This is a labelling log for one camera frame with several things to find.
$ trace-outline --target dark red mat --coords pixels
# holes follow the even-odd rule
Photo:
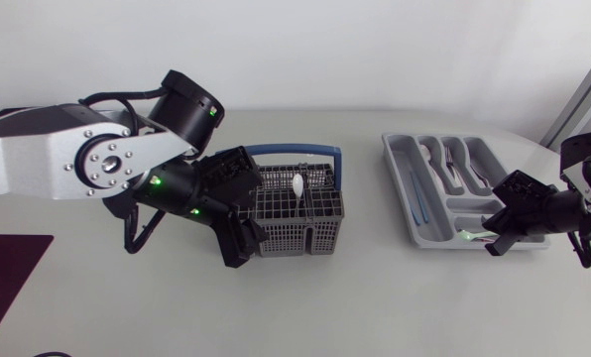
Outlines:
[[[47,235],[0,235],[0,321],[53,239]]]

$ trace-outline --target gray cutlery tray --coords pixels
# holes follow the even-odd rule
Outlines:
[[[498,184],[508,173],[485,141],[478,137],[453,135],[382,135],[384,156],[399,198],[412,239],[420,248],[436,249],[485,249],[486,242],[466,241],[457,235],[458,230],[477,233],[486,231],[482,217],[491,217],[504,207],[477,178],[470,165],[489,181]],[[428,161],[421,154],[419,145],[426,145],[431,154]],[[456,184],[445,164],[445,146],[450,148],[452,162],[460,173],[462,185]],[[438,178],[433,176],[432,166]],[[428,222],[423,217],[414,189],[411,174],[423,198]],[[441,179],[445,188],[437,182]],[[420,225],[416,225],[410,205]],[[543,235],[526,237],[512,249],[546,249],[550,242]]]

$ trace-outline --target white spoon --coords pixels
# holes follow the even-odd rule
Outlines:
[[[460,231],[458,231],[456,233],[459,237],[461,237],[463,240],[466,240],[468,242],[473,241],[474,239],[480,239],[480,238],[487,238],[487,237],[494,237],[497,236],[498,234],[494,233],[494,232],[480,232],[480,233],[471,233],[468,232],[464,229],[461,229]]]
[[[302,192],[304,191],[304,180],[300,174],[294,175],[294,180],[292,181],[292,186],[294,188],[295,197],[297,197],[297,201],[295,202],[295,217],[298,216],[298,207],[299,207],[299,200],[302,197]]]
[[[445,185],[443,185],[443,181],[441,180],[441,177],[436,173],[436,171],[432,167],[432,163],[431,163],[432,162],[432,154],[430,153],[430,149],[424,144],[419,145],[418,148],[421,151],[421,155],[423,156],[423,158],[427,160],[427,166],[430,168],[430,172],[432,173],[432,177],[438,181],[439,187],[441,187],[441,191],[443,191],[443,193],[445,193]]]

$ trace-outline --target white table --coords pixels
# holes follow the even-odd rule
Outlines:
[[[477,134],[508,171],[564,187],[557,154],[437,114],[228,113],[207,154],[259,143],[342,148],[335,254],[254,258],[234,270],[208,227],[168,215],[131,256],[101,200],[1,196],[0,233],[56,239],[0,324],[0,356],[591,355],[591,269],[568,240],[500,258],[417,249],[383,132]]]

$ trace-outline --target cutlery basket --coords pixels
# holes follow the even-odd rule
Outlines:
[[[263,257],[332,254],[344,217],[340,149],[312,144],[252,145],[245,149],[252,156],[315,154],[333,158],[333,166],[259,166],[262,183],[252,192],[254,204],[238,212],[241,219],[253,218],[265,229],[269,238],[260,243]],[[304,181],[299,204],[292,186],[295,174]]]

